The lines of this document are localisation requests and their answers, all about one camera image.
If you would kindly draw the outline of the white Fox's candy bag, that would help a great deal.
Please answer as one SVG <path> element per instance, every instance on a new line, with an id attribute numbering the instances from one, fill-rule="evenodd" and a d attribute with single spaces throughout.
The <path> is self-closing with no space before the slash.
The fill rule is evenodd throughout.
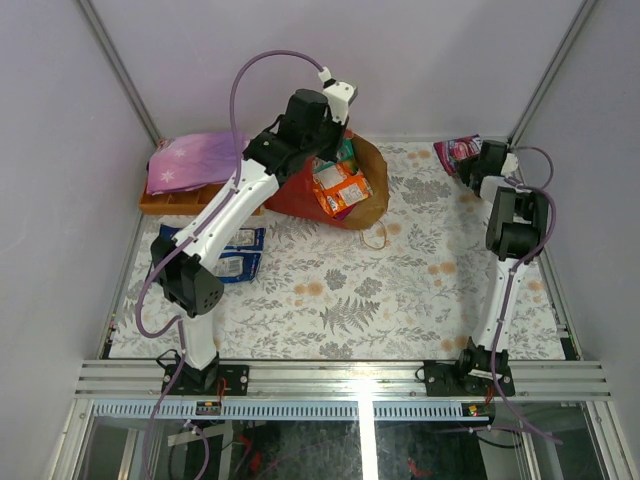
<path id="1" fill-rule="evenodd" d="M 479 135 L 471 135 L 435 142 L 433 148 L 444 171 L 453 176 L 457 173 L 458 167 L 462 162 L 479 155 L 481 145 L 481 137 Z"/>

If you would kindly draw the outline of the orange Fox's candy bag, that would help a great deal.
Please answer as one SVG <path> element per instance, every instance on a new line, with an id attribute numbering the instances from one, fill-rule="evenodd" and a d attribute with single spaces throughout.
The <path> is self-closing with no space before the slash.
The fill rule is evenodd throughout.
<path id="1" fill-rule="evenodd" d="M 312 173 L 312 191 L 331 217 L 370 198 L 373 190 L 354 158 L 327 163 Z"/>

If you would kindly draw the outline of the red paper bag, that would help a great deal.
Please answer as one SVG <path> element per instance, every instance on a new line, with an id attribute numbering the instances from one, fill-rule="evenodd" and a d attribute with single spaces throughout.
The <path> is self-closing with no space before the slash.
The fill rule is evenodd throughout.
<path id="1" fill-rule="evenodd" d="M 265 202 L 265 208 L 337 228 L 365 230 L 386 213 L 389 199 L 382 154 L 350 132 L 337 163 L 308 159 L 302 171 Z"/>

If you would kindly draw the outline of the blue Doritos chip bag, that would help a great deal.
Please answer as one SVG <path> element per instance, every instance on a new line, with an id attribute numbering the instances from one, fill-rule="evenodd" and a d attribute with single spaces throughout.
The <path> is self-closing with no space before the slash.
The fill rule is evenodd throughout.
<path id="1" fill-rule="evenodd" d="M 265 228 L 240 228 L 221 253 L 213 274 L 224 284 L 251 282 L 264 251 Z"/>

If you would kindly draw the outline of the green snack packet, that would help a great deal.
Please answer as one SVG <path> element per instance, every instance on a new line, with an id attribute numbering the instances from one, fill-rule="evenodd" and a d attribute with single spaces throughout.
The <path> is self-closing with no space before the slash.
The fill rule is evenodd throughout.
<path id="1" fill-rule="evenodd" d="M 342 146 L 337 152 L 337 159 L 339 161 L 346 161 L 355 156 L 353 143 L 351 139 L 345 139 L 342 143 Z"/>

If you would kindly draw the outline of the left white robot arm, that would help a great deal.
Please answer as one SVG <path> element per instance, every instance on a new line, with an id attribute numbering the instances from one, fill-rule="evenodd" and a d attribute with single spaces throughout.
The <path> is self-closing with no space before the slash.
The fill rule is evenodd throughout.
<path id="1" fill-rule="evenodd" d="M 311 157 L 334 161 L 349 120 L 356 87 L 337 82 L 322 91 L 297 90 L 276 121 L 256 135 L 239 167 L 188 226 L 151 247 L 156 279 L 167 300 L 183 311 L 181 351 L 189 365 L 184 382 L 197 394 L 212 392 L 219 371 L 213 311 L 224 293 L 214 268 L 232 237 Z"/>

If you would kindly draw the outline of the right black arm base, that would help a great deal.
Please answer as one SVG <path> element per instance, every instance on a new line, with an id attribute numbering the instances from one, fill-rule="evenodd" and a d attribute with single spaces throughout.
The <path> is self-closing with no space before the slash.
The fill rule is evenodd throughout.
<path id="1" fill-rule="evenodd" d="M 415 376 L 424 382 L 429 396 L 487 396 L 497 394 L 490 362 L 490 351 L 464 349 L 454 363 L 425 360 Z"/>

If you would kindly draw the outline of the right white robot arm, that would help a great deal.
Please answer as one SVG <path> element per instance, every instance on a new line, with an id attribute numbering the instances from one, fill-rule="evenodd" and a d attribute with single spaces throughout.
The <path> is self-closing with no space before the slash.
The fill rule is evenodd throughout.
<path id="1" fill-rule="evenodd" d="M 507 144 L 487 140 L 459 167 L 463 183 L 491 204 L 485 246 L 491 254 L 489 285 L 478 324 L 457 361 L 456 382 L 467 394 L 509 374 L 509 328 L 518 289 L 555 227 L 546 192 L 508 174 Z"/>

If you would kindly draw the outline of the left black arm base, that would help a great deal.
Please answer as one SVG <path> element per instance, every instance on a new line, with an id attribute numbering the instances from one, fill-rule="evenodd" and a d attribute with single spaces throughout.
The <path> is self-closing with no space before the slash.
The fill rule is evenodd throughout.
<path id="1" fill-rule="evenodd" d="M 164 370 L 162 390 L 165 390 L 173 378 L 176 378 L 168 390 L 169 395 L 204 395 L 223 398 L 247 395 L 250 380 L 248 365 L 220 363 L 216 358 L 203 370 L 185 363 L 180 372 L 177 372 L 180 361 L 180 357 L 172 363 L 156 361 Z"/>

